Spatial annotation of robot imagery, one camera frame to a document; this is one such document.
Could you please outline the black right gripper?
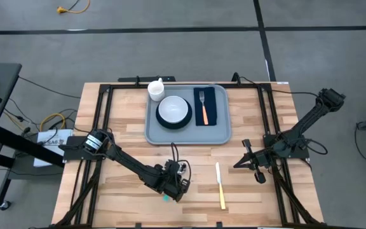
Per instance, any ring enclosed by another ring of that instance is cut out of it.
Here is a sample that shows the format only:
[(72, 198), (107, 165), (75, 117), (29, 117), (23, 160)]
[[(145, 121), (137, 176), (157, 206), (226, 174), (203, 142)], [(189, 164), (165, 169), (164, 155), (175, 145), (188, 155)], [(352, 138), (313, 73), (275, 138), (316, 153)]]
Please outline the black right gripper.
[(256, 153), (252, 152), (251, 143), (249, 139), (242, 140), (243, 146), (246, 148), (247, 152), (243, 155), (243, 157), (233, 165), (235, 169), (246, 168), (250, 170), (254, 170), (255, 180), (263, 184), (266, 182), (266, 178), (263, 172), (260, 171), (260, 167), (269, 168), (271, 166), (272, 159), (269, 155), (269, 151), (267, 149), (262, 149), (257, 151)]

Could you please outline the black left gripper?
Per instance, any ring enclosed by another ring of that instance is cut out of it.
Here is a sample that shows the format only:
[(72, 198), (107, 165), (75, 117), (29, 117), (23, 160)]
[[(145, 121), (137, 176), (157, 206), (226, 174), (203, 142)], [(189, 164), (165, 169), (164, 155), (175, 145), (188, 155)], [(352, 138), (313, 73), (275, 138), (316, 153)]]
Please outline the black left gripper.
[(169, 193), (174, 201), (179, 202), (190, 186), (190, 181), (177, 173), (166, 173), (159, 177), (153, 185), (154, 190), (160, 193)]

